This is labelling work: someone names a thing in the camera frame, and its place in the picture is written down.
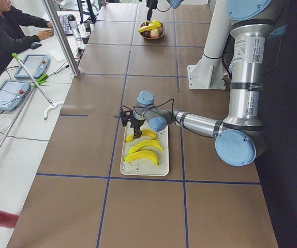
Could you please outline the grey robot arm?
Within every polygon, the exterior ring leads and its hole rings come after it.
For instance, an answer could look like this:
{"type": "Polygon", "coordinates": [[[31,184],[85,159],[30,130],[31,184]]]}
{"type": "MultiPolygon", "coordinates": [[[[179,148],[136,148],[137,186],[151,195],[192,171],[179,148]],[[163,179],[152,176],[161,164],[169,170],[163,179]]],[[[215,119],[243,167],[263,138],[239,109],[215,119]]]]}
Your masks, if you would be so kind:
{"type": "MultiPolygon", "coordinates": [[[[176,9],[183,0],[167,0],[170,7],[173,9],[176,9]]],[[[146,15],[146,25],[149,25],[150,20],[152,18],[153,10],[157,9],[158,0],[147,0],[146,1],[146,7],[148,8],[147,15],[146,15]]]]}
{"type": "Polygon", "coordinates": [[[287,27],[290,1],[217,1],[202,58],[188,66],[191,89],[217,89],[222,81],[222,57],[228,37],[234,38],[228,116],[215,120],[177,109],[160,110],[152,92],[139,93],[129,112],[120,114],[122,124],[142,135],[148,123],[161,131],[174,123],[193,133],[215,139],[215,150],[229,165],[244,166],[264,153],[267,140],[258,118],[259,93],[263,89],[265,41],[282,36],[287,27]]]}

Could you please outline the person's hand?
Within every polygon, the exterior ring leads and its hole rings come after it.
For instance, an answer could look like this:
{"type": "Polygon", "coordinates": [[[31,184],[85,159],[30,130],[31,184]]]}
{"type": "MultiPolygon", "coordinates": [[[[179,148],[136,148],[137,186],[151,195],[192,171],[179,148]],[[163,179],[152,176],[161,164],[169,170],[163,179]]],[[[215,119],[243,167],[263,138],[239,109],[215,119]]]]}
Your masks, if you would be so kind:
{"type": "Polygon", "coordinates": [[[48,38],[53,37],[54,31],[52,29],[41,30],[36,35],[39,38],[39,40],[42,41],[42,40],[46,40],[48,38]]]}

